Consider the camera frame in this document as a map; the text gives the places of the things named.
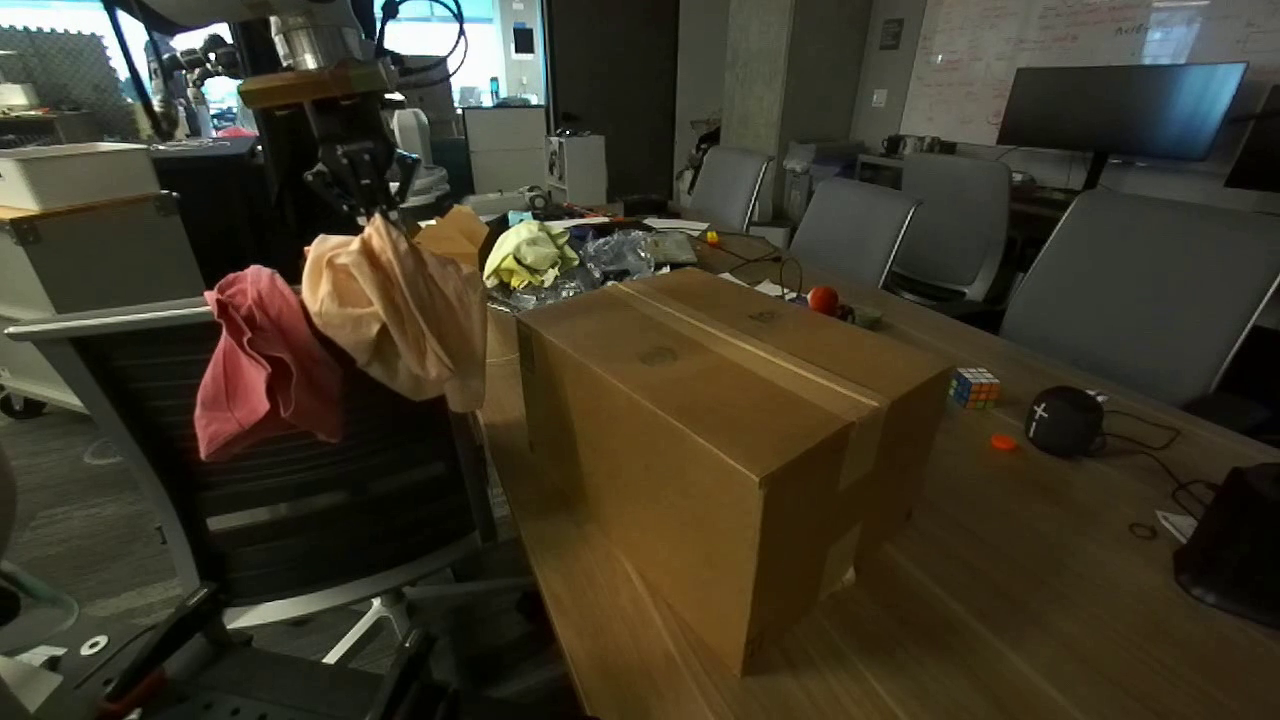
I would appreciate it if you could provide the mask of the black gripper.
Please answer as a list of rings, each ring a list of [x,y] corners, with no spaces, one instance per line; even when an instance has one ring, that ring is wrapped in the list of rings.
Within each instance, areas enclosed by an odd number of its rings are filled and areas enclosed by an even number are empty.
[[[418,156],[388,141],[322,142],[307,189],[353,221],[398,215],[418,180]]]

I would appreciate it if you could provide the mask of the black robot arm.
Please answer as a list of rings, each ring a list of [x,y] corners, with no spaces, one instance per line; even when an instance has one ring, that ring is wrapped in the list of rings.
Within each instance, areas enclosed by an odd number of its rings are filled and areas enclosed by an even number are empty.
[[[398,215],[430,156],[398,142],[385,101],[440,77],[440,59],[398,55],[380,29],[402,0],[109,0],[151,32],[230,22],[239,101],[267,164],[353,221]]]

